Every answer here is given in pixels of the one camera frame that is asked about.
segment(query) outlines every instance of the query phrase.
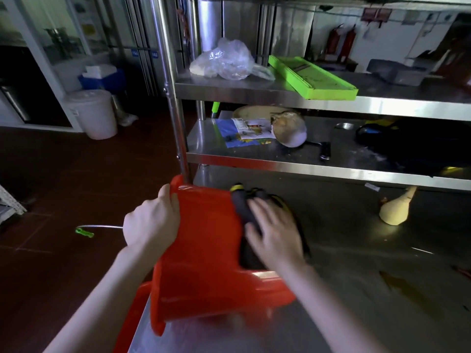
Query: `tiled floor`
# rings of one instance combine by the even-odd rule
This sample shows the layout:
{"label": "tiled floor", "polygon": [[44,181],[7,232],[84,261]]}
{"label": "tiled floor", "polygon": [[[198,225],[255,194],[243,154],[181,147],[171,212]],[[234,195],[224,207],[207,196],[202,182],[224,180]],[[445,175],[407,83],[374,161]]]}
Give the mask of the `tiled floor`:
{"label": "tiled floor", "polygon": [[0,127],[0,183],[29,210],[0,231],[0,351],[42,352],[125,245],[119,230],[75,226],[122,225],[179,172],[166,102],[154,109],[102,141]]}

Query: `green tray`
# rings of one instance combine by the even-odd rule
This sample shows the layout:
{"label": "green tray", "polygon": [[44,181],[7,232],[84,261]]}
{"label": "green tray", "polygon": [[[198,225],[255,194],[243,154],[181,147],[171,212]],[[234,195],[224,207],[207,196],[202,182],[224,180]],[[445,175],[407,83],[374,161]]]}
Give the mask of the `green tray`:
{"label": "green tray", "polygon": [[[271,55],[268,64],[305,99],[355,100],[358,93],[358,89],[349,82],[301,57],[277,58]],[[309,67],[298,72],[292,70],[305,64]]]}

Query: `gray container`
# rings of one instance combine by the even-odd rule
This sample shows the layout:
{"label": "gray container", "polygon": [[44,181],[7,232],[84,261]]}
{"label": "gray container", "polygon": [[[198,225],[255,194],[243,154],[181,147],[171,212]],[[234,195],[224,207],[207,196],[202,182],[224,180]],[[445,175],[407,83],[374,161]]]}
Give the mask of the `gray container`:
{"label": "gray container", "polygon": [[366,70],[388,83],[412,87],[418,87],[428,75],[425,70],[418,70],[399,62],[383,59],[371,59]]}

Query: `black bag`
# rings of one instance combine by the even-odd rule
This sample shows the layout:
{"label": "black bag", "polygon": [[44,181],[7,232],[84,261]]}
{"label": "black bag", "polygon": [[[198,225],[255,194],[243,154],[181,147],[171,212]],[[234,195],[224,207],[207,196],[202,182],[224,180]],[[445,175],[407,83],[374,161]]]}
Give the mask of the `black bag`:
{"label": "black bag", "polygon": [[471,166],[471,127],[461,121],[402,118],[389,126],[366,124],[356,131],[356,141],[420,175]]}

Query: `green handle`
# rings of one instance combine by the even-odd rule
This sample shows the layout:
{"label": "green handle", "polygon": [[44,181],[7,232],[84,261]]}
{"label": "green handle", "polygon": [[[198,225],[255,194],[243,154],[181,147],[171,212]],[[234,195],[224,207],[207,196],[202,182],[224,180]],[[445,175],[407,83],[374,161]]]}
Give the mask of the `green handle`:
{"label": "green handle", "polygon": [[95,234],[91,231],[83,230],[82,228],[75,229],[75,232],[80,235],[85,235],[86,237],[92,238]]}
{"label": "green handle", "polygon": [[219,111],[219,104],[221,104],[219,101],[215,101],[212,104],[211,112],[218,112]]}

